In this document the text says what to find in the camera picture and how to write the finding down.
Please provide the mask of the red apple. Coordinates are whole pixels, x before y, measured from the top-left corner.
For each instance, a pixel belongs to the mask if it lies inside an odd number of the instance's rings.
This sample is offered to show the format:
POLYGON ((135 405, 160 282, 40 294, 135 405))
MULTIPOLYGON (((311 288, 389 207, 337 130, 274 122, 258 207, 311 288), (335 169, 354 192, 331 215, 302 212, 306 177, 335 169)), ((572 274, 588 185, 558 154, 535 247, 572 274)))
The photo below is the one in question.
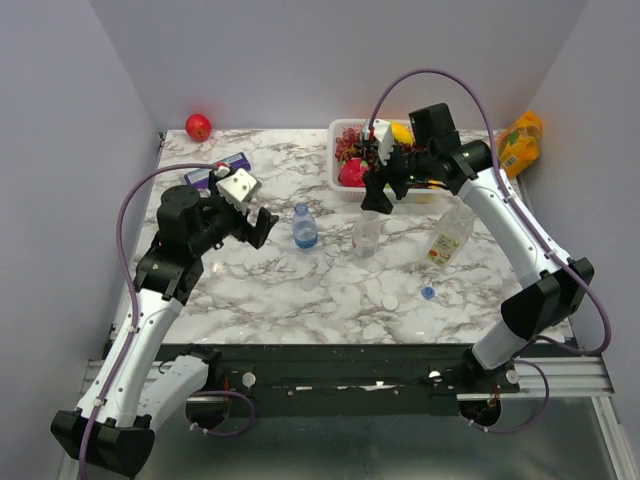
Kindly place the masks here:
POLYGON ((203 114, 192 114, 185 122, 187 135, 196 142, 205 142, 211 135, 211 122, 203 114))

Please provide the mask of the yellow lemon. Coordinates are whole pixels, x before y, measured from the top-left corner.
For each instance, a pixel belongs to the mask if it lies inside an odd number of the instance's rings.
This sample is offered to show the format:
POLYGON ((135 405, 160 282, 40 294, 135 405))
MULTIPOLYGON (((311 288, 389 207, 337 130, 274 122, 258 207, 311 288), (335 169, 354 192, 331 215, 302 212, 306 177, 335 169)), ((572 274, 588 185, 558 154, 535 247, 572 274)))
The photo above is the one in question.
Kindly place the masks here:
POLYGON ((409 128, 403 124, 400 124, 395 121, 390 122, 392 135, 394 141, 397 144, 405 145, 405 146, 413 146, 414 145, 414 136, 409 128))

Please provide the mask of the red dragon fruit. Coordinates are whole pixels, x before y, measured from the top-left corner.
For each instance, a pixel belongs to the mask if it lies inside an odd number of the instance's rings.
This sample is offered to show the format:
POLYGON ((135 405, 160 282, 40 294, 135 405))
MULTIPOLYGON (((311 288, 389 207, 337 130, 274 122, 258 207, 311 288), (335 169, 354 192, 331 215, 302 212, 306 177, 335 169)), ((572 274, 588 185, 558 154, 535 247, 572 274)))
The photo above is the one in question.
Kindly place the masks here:
POLYGON ((368 170, 368 163, 359 157, 345 161, 338 176, 340 185, 349 188, 364 188, 363 176, 368 170))

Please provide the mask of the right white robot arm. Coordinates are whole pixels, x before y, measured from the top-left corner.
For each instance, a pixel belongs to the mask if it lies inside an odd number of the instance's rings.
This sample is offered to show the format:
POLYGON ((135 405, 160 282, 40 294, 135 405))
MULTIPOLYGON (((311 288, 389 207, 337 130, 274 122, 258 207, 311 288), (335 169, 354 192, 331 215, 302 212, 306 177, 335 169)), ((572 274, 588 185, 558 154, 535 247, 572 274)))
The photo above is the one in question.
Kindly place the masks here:
POLYGON ((413 148, 395 141, 389 123, 364 123, 361 139, 370 168, 363 176, 361 207, 389 214, 393 205, 386 188, 402 199, 413 182, 439 181, 475 213, 501 247, 522 289, 501 304, 500 321, 470 348, 460 367, 462 384, 480 392, 535 336, 578 309, 594 268, 586 258, 573 259, 546 234, 506 174, 494 170, 485 142, 461 142, 446 104, 414 111, 409 118, 413 148))

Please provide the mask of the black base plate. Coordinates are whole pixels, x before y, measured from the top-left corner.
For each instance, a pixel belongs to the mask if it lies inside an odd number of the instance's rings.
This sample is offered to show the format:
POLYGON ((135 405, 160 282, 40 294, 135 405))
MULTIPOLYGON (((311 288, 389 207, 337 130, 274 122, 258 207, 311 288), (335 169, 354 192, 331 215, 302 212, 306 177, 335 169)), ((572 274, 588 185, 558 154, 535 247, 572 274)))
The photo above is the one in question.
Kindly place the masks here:
POLYGON ((466 374, 468 347, 437 344, 196 345, 161 347, 161 366, 181 354, 209 360, 208 390, 250 398, 259 417, 452 415, 464 401, 520 388, 511 365, 466 374))

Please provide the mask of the blue small water bottle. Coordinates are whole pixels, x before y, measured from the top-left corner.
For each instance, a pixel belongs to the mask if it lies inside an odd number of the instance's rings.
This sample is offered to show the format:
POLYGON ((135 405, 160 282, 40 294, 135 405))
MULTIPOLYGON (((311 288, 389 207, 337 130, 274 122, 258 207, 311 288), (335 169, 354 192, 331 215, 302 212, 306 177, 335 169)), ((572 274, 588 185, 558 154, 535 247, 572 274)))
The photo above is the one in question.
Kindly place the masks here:
POLYGON ((292 233, 296 246, 300 249, 313 248, 318 241, 316 221, 304 202, 297 203, 292 216, 292 233))

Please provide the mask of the red grape bunch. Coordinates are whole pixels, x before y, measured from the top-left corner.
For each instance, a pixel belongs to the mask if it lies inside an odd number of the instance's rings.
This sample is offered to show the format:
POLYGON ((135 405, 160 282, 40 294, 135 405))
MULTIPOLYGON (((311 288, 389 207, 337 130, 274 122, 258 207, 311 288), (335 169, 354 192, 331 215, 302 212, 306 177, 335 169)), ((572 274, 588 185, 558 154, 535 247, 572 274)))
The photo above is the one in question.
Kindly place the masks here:
POLYGON ((350 127, 342 131, 334 141, 334 157, 340 164, 361 155, 361 128, 350 127))

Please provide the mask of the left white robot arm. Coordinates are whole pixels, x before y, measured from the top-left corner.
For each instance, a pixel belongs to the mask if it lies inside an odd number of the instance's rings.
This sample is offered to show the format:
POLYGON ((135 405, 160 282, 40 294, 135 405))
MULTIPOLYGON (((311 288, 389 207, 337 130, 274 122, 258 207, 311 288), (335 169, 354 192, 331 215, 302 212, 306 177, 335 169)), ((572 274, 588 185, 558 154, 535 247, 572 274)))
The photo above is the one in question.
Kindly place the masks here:
POLYGON ((203 274, 203 255, 228 236, 261 248, 278 216, 261 208, 255 224, 245 205, 217 190, 203 197, 193 187, 166 190, 157 210, 158 231, 136 267, 133 302, 93 383, 72 411, 56 413, 51 432, 80 473, 93 465, 133 479, 156 434, 197 392, 214 393, 222 380, 218 353, 182 354, 152 385, 146 383, 160 346, 203 274))

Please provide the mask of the blue bottle cap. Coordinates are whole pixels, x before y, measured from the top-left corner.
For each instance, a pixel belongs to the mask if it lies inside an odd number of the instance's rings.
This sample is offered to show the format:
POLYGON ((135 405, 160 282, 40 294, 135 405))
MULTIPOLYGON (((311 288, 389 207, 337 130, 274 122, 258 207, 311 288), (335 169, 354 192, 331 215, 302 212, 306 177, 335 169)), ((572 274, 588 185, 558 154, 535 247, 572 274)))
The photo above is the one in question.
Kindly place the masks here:
POLYGON ((422 288, 421 294, 424 299, 430 300, 435 297, 435 290, 430 286, 425 286, 422 288))

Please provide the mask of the orange snack bag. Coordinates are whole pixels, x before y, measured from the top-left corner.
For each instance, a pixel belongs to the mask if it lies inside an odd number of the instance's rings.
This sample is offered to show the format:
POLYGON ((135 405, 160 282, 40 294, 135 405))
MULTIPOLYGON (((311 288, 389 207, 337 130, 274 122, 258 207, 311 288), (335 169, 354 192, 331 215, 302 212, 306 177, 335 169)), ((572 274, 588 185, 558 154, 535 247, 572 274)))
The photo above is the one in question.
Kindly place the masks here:
POLYGON ((529 110, 497 137, 497 157, 510 180, 515 179, 539 158, 542 135, 540 118, 529 110))

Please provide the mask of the aluminium rail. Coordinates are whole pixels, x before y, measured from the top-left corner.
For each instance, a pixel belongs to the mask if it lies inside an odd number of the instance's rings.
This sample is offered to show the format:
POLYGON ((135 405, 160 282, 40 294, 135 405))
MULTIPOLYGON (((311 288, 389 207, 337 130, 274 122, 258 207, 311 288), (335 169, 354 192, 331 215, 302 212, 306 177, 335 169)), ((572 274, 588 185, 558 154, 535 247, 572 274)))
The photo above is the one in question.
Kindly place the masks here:
MULTIPOLYGON (((543 372, 551 398, 610 397, 614 394, 614 387, 601 358, 540 357, 530 358, 528 362, 543 372)), ((473 390, 450 385, 446 386, 446 390, 455 392, 459 401, 489 400, 495 393, 504 400, 544 398, 543 378, 534 367, 518 363, 511 370, 515 374, 500 375, 484 385, 476 384, 473 390)))

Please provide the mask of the clear red-label water bottle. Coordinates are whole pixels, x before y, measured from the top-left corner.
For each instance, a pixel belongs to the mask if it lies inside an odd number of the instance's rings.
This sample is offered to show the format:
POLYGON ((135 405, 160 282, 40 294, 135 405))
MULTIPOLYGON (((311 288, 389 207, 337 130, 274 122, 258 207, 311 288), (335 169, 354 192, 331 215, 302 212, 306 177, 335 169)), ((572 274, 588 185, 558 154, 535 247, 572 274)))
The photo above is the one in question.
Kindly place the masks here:
POLYGON ((368 258, 375 254, 381 235, 380 214, 375 211, 362 211, 354 224, 352 248, 355 255, 368 258))

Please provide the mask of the white plastic fruit basket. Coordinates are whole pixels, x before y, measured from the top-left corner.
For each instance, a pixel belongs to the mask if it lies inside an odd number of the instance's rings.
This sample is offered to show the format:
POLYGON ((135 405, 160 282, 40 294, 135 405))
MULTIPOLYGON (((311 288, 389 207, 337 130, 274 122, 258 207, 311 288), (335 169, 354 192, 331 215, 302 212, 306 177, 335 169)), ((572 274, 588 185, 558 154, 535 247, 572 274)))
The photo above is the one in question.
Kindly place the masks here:
MULTIPOLYGON (((328 127, 326 171, 328 174, 328 185, 337 196, 347 202, 361 203, 364 199, 365 189, 363 187, 343 186, 339 181, 341 167, 335 156, 337 149, 337 139, 349 128, 359 129, 365 123, 361 118, 347 118, 333 120, 328 127)), ((446 191, 438 188, 410 188, 402 203, 421 204, 431 201, 431 197, 439 194, 446 194, 446 191)))

